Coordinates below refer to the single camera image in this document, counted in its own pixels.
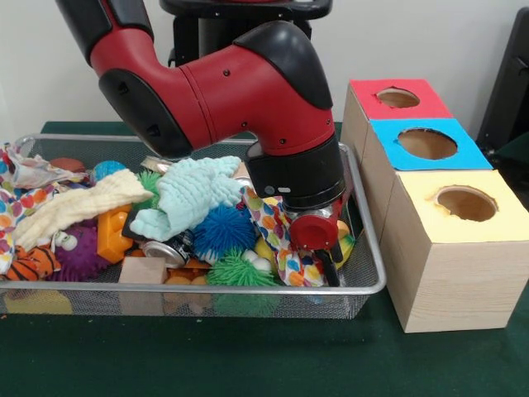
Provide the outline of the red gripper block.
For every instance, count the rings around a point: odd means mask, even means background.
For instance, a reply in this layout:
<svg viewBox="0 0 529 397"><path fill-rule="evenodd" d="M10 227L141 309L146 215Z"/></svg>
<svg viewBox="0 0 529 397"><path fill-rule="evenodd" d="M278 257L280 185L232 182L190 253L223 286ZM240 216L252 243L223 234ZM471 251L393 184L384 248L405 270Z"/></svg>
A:
<svg viewBox="0 0 529 397"><path fill-rule="evenodd" d="M288 233L296 250L317 251L322 261L324 276L331 287L338 287L340 280L335 261L342 261L342 252L338 241L337 222L341 207L294 211L288 209L290 220Z"/></svg>

